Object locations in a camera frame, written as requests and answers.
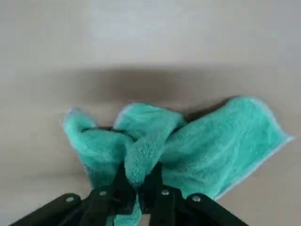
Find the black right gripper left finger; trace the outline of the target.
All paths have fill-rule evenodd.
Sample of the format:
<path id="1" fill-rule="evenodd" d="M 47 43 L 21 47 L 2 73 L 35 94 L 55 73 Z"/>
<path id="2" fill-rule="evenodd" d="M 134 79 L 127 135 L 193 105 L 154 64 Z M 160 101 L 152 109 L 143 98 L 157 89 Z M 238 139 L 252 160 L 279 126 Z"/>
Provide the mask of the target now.
<path id="1" fill-rule="evenodd" d="M 109 186 L 93 189 L 81 199 L 63 194 L 12 223 L 13 226 L 112 226 L 117 215 L 132 214 L 136 192 L 125 175 L 124 162 L 118 166 Z"/>

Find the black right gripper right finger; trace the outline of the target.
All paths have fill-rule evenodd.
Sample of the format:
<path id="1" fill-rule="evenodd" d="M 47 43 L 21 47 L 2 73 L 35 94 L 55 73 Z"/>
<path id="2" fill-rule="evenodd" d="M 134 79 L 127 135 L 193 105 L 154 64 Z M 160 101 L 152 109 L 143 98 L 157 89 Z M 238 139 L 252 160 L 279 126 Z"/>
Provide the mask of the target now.
<path id="1" fill-rule="evenodd" d="M 150 226 L 247 225 L 204 194 L 184 198 L 180 189 L 164 185 L 161 163 L 147 175 L 138 195 L 141 212 L 150 215 Z"/>

